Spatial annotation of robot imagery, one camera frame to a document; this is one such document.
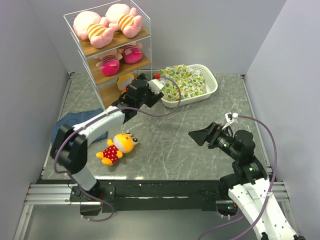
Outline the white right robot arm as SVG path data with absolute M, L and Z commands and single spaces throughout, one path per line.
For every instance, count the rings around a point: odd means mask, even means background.
M 274 183 L 255 156 L 253 134 L 247 130 L 230 131 L 212 122 L 188 135 L 199 146 L 219 149 L 233 159 L 233 173 L 219 180 L 218 195 L 231 199 L 249 222 L 259 240 L 303 240 L 290 225 L 272 191 Z

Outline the pink plush pig striped shirt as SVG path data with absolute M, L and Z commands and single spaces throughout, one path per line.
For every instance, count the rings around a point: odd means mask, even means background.
M 73 30 L 82 40 L 89 40 L 95 48 L 109 45 L 114 37 L 114 30 L 108 27 L 106 17 L 101 17 L 93 11 L 80 12 L 73 21 Z

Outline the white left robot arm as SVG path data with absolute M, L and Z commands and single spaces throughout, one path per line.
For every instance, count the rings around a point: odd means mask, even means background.
M 86 200 L 94 201 L 100 194 L 100 185 L 86 166 L 88 146 L 103 133 L 132 119 L 142 105 L 150 108 L 157 103 L 163 97 L 165 84 L 166 80 L 159 75 L 148 80 L 141 74 L 102 113 L 80 124 L 59 128 L 50 155 L 55 165 L 64 167 L 65 173 L 78 183 Z

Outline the yellow plush red dotted dress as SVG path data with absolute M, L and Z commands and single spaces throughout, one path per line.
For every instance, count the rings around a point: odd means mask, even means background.
M 104 165 L 112 166 L 117 160 L 121 159 L 124 154 L 130 153 L 138 144 L 138 139 L 133 137 L 130 132 L 119 133 L 113 139 L 107 140 L 107 148 L 97 152 L 96 157 Z

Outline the black-haired doll pink striped dress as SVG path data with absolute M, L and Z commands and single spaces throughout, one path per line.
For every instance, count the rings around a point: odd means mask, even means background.
M 137 63 L 143 56 L 141 51 L 142 44 L 141 43 L 130 43 L 124 45 L 118 49 L 118 53 L 120 53 L 127 64 L 135 64 Z

